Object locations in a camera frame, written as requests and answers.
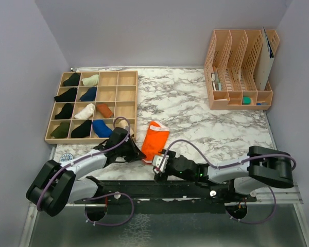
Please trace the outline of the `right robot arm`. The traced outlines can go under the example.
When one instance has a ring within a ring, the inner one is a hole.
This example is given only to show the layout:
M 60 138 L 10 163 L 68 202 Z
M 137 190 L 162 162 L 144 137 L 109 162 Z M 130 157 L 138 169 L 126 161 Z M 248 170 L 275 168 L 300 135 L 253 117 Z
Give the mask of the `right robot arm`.
M 183 155 L 176 157 L 175 152 L 164 151 L 154 156 L 152 166 L 156 181 L 165 181 L 172 175 L 210 190 L 221 185 L 223 191 L 218 191 L 218 196 L 238 201 L 263 187 L 292 188 L 296 161 L 286 152 L 251 146 L 246 155 L 216 165 L 196 163 Z

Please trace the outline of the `bright orange underwear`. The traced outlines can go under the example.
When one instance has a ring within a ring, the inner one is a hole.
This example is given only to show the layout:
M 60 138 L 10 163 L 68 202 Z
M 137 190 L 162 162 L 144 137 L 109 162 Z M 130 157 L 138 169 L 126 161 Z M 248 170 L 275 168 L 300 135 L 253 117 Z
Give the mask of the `bright orange underwear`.
M 141 151 L 146 155 L 142 161 L 151 164 L 155 155 L 163 150 L 169 137 L 169 128 L 159 121 L 151 121 Z

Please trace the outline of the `rust brown underwear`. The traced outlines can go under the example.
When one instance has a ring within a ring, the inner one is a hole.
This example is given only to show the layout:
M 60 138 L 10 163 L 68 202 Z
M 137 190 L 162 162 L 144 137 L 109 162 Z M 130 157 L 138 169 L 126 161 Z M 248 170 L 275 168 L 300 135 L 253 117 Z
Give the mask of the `rust brown underwear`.
M 97 104 L 96 109 L 104 118 L 112 118 L 114 116 L 114 113 L 105 103 Z

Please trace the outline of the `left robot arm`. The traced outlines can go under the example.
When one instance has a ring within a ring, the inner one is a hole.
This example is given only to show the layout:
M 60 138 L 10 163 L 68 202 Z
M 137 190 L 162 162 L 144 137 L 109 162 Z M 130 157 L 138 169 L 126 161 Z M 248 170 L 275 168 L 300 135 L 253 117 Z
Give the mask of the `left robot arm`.
M 56 216 L 68 202 L 89 199 L 92 203 L 102 200 L 104 191 L 100 182 L 88 174 L 103 169 L 123 158 L 130 163 L 146 155 L 137 147 L 128 131 L 116 127 L 109 139 L 95 146 L 87 154 L 58 163 L 47 161 L 26 192 L 26 198 L 50 216 Z

